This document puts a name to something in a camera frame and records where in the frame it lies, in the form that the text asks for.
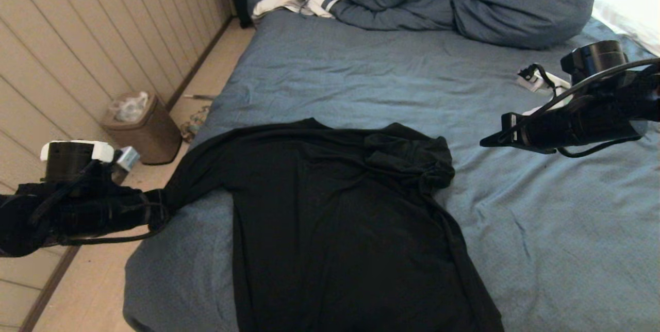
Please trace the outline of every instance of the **wooden floor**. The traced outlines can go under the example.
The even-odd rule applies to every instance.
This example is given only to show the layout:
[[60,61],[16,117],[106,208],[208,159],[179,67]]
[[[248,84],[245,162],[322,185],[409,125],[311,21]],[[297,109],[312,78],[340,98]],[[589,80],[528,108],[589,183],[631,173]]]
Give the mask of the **wooden floor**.
[[[241,29],[238,20],[233,20],[184,94],[219,94],[253,34],[252,28]],[[210,102],[182,97],[172,109],[172,118],[181,124],[208,104]],[[187,150],[188,145],[183,144],[177,159],[169,165],[136,166],[127,177],[125,185],[142,190],[163,187]],[[130,242],[81,247],[35,330],[132,331],[122,317],[124,265],[138,244]]]

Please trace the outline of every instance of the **bed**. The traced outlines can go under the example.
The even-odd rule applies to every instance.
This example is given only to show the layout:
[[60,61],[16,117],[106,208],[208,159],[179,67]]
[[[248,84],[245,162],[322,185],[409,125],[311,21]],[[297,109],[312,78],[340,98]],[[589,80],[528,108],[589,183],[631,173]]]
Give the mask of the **bed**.
[[[332,128],[399,122],[447,139],[456,176],[434,198],[459,222],[506,330],[658,330],[658,125],[582,159],[482,148],[500,115],[547,98],[515,84],[531,62],[567,78],[573,48],[618,39],[591,19],[544,50],[455,31],[366,31],[287,10],[261,20],[193,148],[234,128],[305,118]],[[127,266],[124,313],[136,330],[238,330],[231,195],[188,205]]]

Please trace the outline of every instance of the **brown trash can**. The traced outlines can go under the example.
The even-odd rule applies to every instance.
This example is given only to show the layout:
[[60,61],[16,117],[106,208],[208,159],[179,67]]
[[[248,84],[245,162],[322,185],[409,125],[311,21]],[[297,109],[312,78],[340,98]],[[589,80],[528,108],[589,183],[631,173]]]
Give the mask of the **brown trash can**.
[[[131,92],[120,95],[115,101],[139,95],[139,92]],[[181,132],[158,98],[151,93],[148,95],[144,111],[136,121],[118,121],[116,111],[108,109],[101,124],[121,147],[134,147],[143,164],[167,164],[179,151]]]

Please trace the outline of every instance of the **mattress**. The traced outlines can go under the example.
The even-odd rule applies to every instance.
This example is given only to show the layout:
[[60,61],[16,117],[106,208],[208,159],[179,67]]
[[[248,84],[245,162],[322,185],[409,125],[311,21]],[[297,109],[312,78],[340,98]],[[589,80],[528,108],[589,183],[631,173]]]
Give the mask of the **mattress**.
[[[452,31],[364,31],[336,20],[267,15],[195,140],[316,118],[332,128],[399,122],[447,139],[456,176],[434,198],[459,222],[506,330],[658,330],[658,126],[582,159],[482,148],[500,115],[548,99],[515,85],[531,62],[566,78],[573,48],[620,39],[590,20],[544,51]],[[126,266],[124,312],[140,331],[238,330],[231,195],[188,205]]]

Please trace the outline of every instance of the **wall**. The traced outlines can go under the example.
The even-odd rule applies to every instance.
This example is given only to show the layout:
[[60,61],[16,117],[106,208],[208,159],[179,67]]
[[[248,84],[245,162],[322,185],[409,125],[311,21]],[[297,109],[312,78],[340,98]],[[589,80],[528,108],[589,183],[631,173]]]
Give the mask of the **wall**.
[[[56,139],[111,141],[124,92],[167,102],[231,15],[229,0],[0,0],[0,193],[38,181]],[[0,331],[15,330],[61,254],[0,259]]]

